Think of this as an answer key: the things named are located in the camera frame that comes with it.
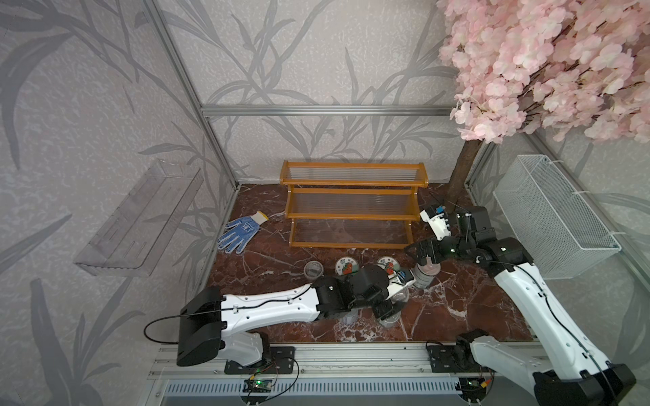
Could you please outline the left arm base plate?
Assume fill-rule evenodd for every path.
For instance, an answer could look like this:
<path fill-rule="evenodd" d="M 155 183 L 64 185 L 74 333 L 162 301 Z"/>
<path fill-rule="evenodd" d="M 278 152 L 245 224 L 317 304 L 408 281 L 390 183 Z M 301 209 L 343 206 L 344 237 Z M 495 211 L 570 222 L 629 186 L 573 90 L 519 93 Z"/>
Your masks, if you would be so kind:
<path fill-rule="evenodd" d="M 296 347 L 293 346 L 272 346 L 268 353 L 259 362 L 243 366 L 232 360 L 228 360 L 225 365 L 224 373 L 226 375 L 259 375 L 259 374 L 279 374 L 290 375 L 294 372 Z"/>

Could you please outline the tomato lid jar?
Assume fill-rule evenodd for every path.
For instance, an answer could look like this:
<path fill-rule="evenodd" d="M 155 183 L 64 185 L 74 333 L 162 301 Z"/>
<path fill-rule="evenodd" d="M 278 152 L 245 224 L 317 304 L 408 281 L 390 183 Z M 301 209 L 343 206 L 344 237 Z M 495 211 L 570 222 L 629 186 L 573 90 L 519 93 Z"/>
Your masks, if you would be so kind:
<path fill-rule="evenodd" d="M 388 274 L 399 272 L 401 269 L 399 262 L 391 256 L 381 257 L 377 261 L 377 265 L 382 267 Z"/>
<path fill-rule="evenodd" d="M 335 272 L 339 276 L 352 274 L 360 270 L 358 261 L 352 257 L 341 257 L 335 264 Z"/>

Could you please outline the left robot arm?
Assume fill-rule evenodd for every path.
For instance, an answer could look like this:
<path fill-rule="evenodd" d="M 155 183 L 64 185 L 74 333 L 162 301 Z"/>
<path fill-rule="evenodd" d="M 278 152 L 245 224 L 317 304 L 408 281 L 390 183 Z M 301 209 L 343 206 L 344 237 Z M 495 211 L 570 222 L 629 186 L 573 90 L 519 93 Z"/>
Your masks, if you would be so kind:
<path fill-rule="evenodd" d="M 242 366 L 270 360 L 259 329 L 291 322 L 338 320 L 353 311 L 372 310 L 384 320 L 404 308 L 395 296 L 415 279 L 411 270 L 372 264 L 343 276 L 322 276 L 310 284 L 258 295 L 222 294 L 218 286 L 201 291 L 180 312 L 177 365 L 201 365 L 221 358 Z"/>

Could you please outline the purple label tin can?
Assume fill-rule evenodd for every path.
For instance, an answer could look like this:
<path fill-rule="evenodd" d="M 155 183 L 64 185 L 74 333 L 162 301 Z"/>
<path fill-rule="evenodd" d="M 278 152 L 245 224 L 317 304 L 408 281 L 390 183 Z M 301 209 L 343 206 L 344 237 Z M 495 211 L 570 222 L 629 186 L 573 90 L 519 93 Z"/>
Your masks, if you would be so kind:
<path fill-rule="evenodd" d="M 352 326 L 354 325 L 360 317 L 360 311 L 355 310 L 348 313 L 346 316 L 340 319 L 340 323 L 343 326 Z"/>

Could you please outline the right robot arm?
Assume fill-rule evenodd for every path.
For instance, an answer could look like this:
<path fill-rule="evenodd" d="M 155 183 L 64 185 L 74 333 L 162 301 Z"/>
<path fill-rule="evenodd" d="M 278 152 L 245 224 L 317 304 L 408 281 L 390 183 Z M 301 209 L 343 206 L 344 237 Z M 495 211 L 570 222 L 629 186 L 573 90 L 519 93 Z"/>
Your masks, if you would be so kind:
<path fill-rule="evenodd" d="M 617 405 L 636 385 L 624 364 L 613 363 L 577 326 L 544 282 L 533 257 L 515 238 L 498 239 L 486 208 L 460 210 L 460 235 L 451 232 L 443 206 L 421 209 L 433 237 L 406 247 L 420 267 L 449 259 L 481 267 L 506 292 L 544 348 L 533 360 L 477 329 L 457 337 L 458 366 L 488 368 L 527 390 L 540 405 Z"/>

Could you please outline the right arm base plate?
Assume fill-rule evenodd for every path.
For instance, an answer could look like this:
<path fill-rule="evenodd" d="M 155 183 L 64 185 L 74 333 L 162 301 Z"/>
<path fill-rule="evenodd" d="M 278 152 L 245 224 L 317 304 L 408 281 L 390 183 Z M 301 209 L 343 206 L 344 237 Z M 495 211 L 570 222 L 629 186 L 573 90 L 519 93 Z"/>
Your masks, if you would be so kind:
<path fill-rule="evenodd" d="M 438 341 L 427 341 L 425 350 L 433 373 L 470 373 L 477 372 L 477 367 L 463 355 L 458 355 L 455 345 L 446 345 Z"/>

